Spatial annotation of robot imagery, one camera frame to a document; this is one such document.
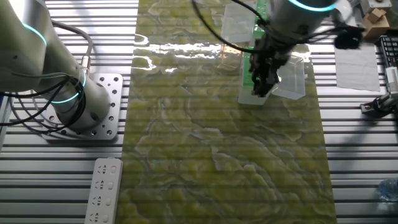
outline cardboard box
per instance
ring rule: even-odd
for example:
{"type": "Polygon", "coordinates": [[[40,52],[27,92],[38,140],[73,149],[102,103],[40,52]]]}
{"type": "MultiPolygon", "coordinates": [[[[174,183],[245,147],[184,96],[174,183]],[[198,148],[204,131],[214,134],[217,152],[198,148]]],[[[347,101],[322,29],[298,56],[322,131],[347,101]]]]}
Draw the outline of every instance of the cardboard box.
{"type": "Polygon", "coordinates": [[[366,19],[371,23],[376,23],[382,16],[386,15],[386,11],[382,9],[374,9],[371,13],[366,14],[366,19]]]}
{"type": "Polygon", "coordinates": [[[377,40],[381,35],[385,34],[390,29],[390,25],[386,16],[382,16],[377,22],[372,23],[369,19],[369,14],[363,18],[363,25],[366,28],[364,32],[365,40],[377,40]]]}

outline electrical outlet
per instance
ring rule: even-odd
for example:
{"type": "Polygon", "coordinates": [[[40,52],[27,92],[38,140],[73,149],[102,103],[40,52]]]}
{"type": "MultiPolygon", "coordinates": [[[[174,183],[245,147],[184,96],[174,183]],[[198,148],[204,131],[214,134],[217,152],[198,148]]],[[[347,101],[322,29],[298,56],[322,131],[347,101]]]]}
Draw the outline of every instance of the electrical outlet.
{"type": "Polygon", "coordinates": [[[85,224],[114,223],[122,166],[120,159],[95,161],[85,224]]]}
{"type": "Polygon", "coordinates": [[[104,189],[104,181],[103,180],[97,180],[94,184],[94,188],[98,190],[104,189]]]}
{"type": "Polygon", "coordinates": [[[100,206],[100,205],[101,205],[101,202],[102,202],[101,196],[93,197],[93,199],[91,199],[91,203],[92,203],[93,205],[100,206]]]}
{"type": "Polygon", "coordinates": [[[98,213],[91,213],[88,217],[88,221],[90,221],[90,223],[98,223],[99,219],[100,215],[98,213]]]}

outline clear plastic container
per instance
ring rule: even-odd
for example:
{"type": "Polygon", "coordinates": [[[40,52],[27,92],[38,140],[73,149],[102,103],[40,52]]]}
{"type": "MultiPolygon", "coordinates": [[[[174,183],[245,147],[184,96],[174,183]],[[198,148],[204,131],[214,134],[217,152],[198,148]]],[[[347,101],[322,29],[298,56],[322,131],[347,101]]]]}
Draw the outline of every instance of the clear plastic container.
{"type": "MultiPolygon", "coordinates": [[[[245,2],[256,9],[254,1],[245,2]]],[[[221,36],[231,43],[249,42],[254,27],[255,15],[239,4],[232,3],[225,7],[221,36]]]]}
{"type": "Polygon", "coordinates": [[[380,198],[387,202],[398,201],[398,179],[383,180],[379,184],[380,198]]]}
{"type": "Polygon", "coordinates": [[[304,60],[292,55],[286,65],[278,69],[279,83],[272,94],[292,100],[305,96],[304,60]]]}

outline slotted aluminum surface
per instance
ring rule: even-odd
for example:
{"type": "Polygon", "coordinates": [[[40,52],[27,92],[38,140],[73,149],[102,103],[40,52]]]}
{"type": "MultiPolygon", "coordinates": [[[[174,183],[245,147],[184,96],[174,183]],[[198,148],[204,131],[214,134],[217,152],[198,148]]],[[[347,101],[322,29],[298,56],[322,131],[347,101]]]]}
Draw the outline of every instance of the slotted aluminum surface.
{"type": "MultiPolygon", "coordinates": [[[[68,142],[50,147],[23,126],[8,128],[0,153],[0,223],[83,223],[95,159],[120,157],[122,152],[138,0],[46,3],[55,20],[77,26],[92,36],[95,53],[91,72],[123,75],[118,140],[113,144],[84,146],[68,142]]],[[[57,32],[80,61],[86,41],[64,30],[57,32]]],[[[398,223],[394,206],[381,203],[376,195],[382,179],[398,177],[395,118],[390,115],[373,123],[359,110],[360,103],[386,92],[381,56],[377,55],[381,83],[378,93],[336,87],[331,39],[310,49],[338,222],[398,223]]],[[[32,102],[24,101],[33,111],[32,102]]],[[[20,116],[27,116],[20,105],[16,107],[20,116]]]]}

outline plastic bottle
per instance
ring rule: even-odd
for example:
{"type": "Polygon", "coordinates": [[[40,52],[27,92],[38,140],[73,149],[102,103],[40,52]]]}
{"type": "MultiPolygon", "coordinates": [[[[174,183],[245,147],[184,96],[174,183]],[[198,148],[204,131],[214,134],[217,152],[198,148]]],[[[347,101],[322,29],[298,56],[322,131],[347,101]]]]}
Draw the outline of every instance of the plastic bottle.
{"type": "Polygon", "coordinates": [[[379,184],[380,198],[388,202],[398,201],[398,179],[383,180],[379,184]]]}

